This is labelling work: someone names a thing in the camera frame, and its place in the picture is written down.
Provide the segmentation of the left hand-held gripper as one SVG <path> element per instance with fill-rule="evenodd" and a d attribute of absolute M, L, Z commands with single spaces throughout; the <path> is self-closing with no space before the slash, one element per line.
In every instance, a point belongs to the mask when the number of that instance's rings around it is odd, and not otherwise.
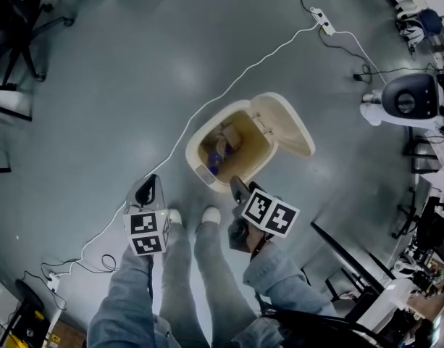
<path fill-rule="evenodd" d="M 169 210 L 158 175 L 139 180 L 129 191 L 123 212 L 125 232 L 136 256 L 166 252 Z"/>

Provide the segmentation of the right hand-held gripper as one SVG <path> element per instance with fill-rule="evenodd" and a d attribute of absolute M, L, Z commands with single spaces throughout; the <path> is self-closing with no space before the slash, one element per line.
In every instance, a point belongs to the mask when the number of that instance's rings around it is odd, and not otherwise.
<path fill-rule="evenodd" d="M 231 249 L 248 252 L 249 227 L 263 234 L 263 242 L 273 236 L 285 238 L 296 222 L 300 210 L 278 196 L 265 192 L 257 183 L 245 184 L 241 178 L 230 179 L 230 190 L 237 206 L 232 210 L 233 221 L 228 227 Z"/>

